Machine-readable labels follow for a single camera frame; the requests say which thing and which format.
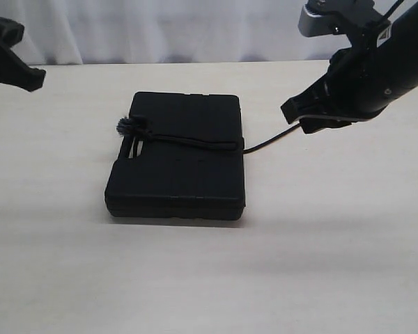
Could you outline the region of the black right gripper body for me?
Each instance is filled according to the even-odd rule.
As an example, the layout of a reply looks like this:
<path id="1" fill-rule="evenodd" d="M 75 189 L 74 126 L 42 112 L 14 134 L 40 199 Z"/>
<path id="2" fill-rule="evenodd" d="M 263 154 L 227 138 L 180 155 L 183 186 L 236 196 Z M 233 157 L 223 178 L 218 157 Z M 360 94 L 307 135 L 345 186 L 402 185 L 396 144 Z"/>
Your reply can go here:
<path id="1" fill-rule="evenodd" d="M 305 134 L 313 134 L 379 116 L 396 98 L 376 60 L 374 51 L 336 52 L 321 78 L 281 105 L 287 123 L 298 122 Z"/>

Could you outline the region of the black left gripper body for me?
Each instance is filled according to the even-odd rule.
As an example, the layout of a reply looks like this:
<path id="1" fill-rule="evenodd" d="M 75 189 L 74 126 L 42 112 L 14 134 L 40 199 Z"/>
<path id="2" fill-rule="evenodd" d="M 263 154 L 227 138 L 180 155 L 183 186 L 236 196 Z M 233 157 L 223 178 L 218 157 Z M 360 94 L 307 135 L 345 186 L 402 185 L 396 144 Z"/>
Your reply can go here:
<path id="1" fill-rule="evenodd" d="M 42 88 L 46 71 L 29 67 L 12 50 L 22 41 L 24 30 L 19 22 L 0 17 L 0 84 L 33 92 Z"/>

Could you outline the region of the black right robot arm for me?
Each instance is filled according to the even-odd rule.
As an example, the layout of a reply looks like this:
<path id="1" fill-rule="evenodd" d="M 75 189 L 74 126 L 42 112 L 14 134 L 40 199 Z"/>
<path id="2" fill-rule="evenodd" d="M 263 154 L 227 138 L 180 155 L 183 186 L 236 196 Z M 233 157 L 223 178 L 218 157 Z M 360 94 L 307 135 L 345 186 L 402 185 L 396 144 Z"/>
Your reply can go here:
<path id="1" fill-rule="evenodd" d="M 308 38 L 345 35 L 350 46 L 336 51 L 327 72 L 281 111 L 306 134 L 379 116 L 418 87 L 418 1 L 394 22 L 373 1 L 308 1 L 298 28 Z"/>

